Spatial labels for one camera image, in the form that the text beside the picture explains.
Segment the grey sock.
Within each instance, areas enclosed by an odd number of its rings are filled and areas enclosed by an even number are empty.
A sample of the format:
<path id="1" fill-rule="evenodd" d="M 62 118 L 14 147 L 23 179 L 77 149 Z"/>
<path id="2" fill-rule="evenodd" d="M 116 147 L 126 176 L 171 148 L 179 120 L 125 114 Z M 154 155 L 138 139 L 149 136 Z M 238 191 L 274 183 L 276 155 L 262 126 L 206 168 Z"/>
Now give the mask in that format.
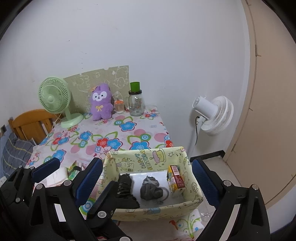
<path id="1" fill-rule="evenodd" d="M 159 185 L 155 177 L 146 176 L 140 188 L 140 197 L 145 201 L 155 200 L 157 204 L 163 204 L 169 197 L 169 190 Z"/>

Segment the cartoon tissue pack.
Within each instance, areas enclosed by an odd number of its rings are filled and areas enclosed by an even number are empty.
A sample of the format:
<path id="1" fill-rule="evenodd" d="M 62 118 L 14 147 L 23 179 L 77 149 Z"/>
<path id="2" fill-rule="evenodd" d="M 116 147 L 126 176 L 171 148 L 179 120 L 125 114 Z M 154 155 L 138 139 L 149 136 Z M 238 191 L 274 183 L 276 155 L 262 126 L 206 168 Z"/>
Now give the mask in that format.
<path id="1" fill-rule="evenodd" d="M 181 196 L 186 187 L 177 165 L 170 165 L 168 167 L 166 180 L 169 185 L 170 195 L 172 197 Z"/>

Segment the plaid blue bedding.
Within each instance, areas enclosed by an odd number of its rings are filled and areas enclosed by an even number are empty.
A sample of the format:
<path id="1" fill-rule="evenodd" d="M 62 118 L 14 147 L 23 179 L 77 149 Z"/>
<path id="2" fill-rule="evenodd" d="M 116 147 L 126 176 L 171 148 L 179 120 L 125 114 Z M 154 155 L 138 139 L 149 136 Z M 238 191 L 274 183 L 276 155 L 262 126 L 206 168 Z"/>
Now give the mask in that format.
<path id="1" fill-rule="evenodd" d="M 21 140 L 11 133 L 1 152 L 1 178 L 9 178 L 19 166 L 25 167 L 34 146 L 34 141 Z"/>

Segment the white standing fan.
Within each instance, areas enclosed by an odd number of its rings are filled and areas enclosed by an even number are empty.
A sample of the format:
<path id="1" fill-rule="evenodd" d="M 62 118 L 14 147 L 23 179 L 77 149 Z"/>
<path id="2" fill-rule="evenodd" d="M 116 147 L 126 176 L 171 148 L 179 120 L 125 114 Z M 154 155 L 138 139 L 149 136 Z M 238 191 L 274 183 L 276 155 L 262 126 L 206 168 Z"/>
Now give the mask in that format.
<path id="1" fill-rule="evenodd" d="M 198 113 L 198 116 L 195 118 L 196 140 L 189 148 L 189 157 L 192 157 L 192 152 L 197 145 L 200 131 L 203 131 L 208 136 L 216 136 L 229 126 L 234 114 L 234 105 L 225 96 L 218 96 L 212 101 L 198 96 L 194 100 L 192 108 Z"/>

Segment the floral tablecloth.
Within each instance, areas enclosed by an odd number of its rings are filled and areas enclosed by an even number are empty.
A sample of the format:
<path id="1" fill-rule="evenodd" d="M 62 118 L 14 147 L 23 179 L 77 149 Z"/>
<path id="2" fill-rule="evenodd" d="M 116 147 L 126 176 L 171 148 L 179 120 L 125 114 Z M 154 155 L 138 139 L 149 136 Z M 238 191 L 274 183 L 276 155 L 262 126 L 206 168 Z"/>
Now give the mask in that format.
<path id="1" fill-rule="evenodd" d="M 198 206 L 203 195 L 183 147 L 175 147 L 156 107 L 139 116 L 114 114 L 108 120 L 94 121 L 86 113 L 81 123 L 62 128 L 56 125 L 33 149 L 28 167 L 37 167 L 51 158 L 60 160 L 61 169 L 86 167 L 93 158 L 103 161 L 99 177 L 87 202 L 80 207 L 86 215 L 103 189 L 119 175 L 132 177 L 133 195 L 140 207 L 120 208 L 113 219 L 134 240 L 194 240 L 203 228 Z M 185 184 L 183 193 L 164 192 L 165 200 L 145 201 L 139 192 L 146 176 L 167 186 L 167 172 L 177 166 Z"/>

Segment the yellow cartoon storage box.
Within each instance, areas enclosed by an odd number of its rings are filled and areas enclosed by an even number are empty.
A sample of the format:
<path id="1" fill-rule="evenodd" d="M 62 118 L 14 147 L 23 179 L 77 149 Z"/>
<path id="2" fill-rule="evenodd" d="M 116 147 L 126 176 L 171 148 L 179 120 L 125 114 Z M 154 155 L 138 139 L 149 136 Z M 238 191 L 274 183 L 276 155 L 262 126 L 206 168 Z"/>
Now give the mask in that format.
<path id="1" fill-rule="evenodd" d="M 87 202 L 86 215 L 110 181 L 123 187 L 113 215 L 119 221 L 145 221 L 184 216 L 203 201 L 183 147 L 110 151 L 103 171 Z"/>

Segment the black sock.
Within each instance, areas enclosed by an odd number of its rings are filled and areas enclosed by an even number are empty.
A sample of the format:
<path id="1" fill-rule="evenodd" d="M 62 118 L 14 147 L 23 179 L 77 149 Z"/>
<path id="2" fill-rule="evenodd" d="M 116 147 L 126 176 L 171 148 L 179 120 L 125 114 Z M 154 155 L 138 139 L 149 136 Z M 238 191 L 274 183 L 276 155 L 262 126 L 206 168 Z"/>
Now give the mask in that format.
<path id="1" fill-rule="evenodd" d="M 119 209 L 140 208 L 137 199 L 132 195 L 132 179 L 129 174 L 122 174 L 118 178 L 116 201 Z"/>

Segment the glass mason jar mug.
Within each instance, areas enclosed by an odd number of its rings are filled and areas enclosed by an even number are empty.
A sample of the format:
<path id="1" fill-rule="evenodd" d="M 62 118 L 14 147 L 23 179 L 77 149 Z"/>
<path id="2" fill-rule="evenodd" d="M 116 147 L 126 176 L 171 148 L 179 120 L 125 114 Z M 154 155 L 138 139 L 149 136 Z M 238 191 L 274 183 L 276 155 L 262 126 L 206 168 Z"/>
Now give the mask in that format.
<path id="1" fill-rule="evenodd" d="M 128 97 L 125 102 L 126 109 L 131 116 L 141 116 L 144 113 L 144 101 L 139 82 L 131 82 Z"/>

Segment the cotton swab container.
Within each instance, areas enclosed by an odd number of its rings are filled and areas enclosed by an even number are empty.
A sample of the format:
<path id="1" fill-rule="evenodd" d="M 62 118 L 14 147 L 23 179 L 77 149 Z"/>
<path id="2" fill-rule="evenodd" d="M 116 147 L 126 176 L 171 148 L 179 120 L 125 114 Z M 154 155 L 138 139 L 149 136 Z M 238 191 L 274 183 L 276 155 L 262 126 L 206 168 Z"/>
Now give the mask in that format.
<path id="1" fill-rule="evenodd" d="M 114 108 L 116 113 L 124 113 L 125 112 L 125 103 L 123 100 L 115 100 L 114 101 Z"/>

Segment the white cloth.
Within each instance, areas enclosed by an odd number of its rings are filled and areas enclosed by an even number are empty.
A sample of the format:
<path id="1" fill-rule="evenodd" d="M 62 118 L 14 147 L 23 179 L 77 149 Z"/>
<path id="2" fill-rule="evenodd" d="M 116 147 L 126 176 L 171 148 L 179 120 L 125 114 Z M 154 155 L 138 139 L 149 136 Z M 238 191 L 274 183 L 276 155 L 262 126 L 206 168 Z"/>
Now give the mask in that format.
<path id="1" fill-rule="evenodd" d="M 50 174 L 44 180 L 41 181 L 46 187 L 54 187 L 61 185 L 64 181 L 68 179 L 67 168 L 61 167 L 57 171 Z"/>

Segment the green desk fan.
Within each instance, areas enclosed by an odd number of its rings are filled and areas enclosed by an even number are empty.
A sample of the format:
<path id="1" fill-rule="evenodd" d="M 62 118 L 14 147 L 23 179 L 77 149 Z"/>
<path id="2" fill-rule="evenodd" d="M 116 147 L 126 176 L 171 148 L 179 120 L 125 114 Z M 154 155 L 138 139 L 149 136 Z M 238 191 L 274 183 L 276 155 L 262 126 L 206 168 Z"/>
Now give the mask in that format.
<path id="1" fill-rule="evenodd" d="M 71 128 L 83 120 L 80 113 L 70 113 L 71 91 L 64 79 L 48 77 L 40 85 L 38 98 L 47 112 L 52 114 L 64 113 L 61 120 L 62 128 Z"/>

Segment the wooden chair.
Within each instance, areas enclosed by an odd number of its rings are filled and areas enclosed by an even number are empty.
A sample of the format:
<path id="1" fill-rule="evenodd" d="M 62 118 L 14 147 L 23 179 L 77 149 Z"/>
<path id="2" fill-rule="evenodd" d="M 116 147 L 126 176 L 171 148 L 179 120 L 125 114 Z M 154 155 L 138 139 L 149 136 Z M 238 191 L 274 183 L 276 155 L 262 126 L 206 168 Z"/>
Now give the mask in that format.
<path id="1" fill-rule="evenodd" d="M 44 109 L 35 109 L 20 114 L 15 119 L 10 118 L 8 123 L 13 133 L 24 141 L 33 139 L 40 144 L 51 132 L 53 123 L 58 118 Z"/>

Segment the beige door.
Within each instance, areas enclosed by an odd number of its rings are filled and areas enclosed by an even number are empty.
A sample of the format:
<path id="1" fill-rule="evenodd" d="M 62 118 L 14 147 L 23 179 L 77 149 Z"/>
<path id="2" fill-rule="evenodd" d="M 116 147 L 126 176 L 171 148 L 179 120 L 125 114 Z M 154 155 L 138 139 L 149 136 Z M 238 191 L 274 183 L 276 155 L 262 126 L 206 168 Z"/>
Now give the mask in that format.
<path id="1" fill-rule="evenodd" d="M 224 160 L 266 207 L 295 185 L 295 42 L 263 1 L 243 1 L 250 40 L 242 113 Z"/>

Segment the purple plush toy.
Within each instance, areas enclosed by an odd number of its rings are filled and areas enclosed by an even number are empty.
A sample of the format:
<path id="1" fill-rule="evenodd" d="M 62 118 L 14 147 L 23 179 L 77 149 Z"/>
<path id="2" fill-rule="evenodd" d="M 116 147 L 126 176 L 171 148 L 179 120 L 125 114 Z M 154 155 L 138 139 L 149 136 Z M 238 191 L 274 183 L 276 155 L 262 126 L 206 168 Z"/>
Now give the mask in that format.
<path id="1" fill-rule="evenodd" d="M 107 83 L 102 83 L 92 90 L 89 101 L 90 112 L 94 121 L 108 120 L 112 117 L 114 106 L 111 103 L 111 90 Z"/>

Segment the green tissue pack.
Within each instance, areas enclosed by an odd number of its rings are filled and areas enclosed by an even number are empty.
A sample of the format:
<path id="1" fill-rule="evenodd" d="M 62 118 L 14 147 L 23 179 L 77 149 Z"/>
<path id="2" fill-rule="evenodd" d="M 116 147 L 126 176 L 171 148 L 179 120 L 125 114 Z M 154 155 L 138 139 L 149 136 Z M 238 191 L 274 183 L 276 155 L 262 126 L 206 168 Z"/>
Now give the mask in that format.
<path id="1" fill-rule="evenodd" d="M 76 175 L 83 170 L 83 164 L 81 162 L 75 161 L 70 167 L 67 168 L 68 179 L 73 180 Z"/>

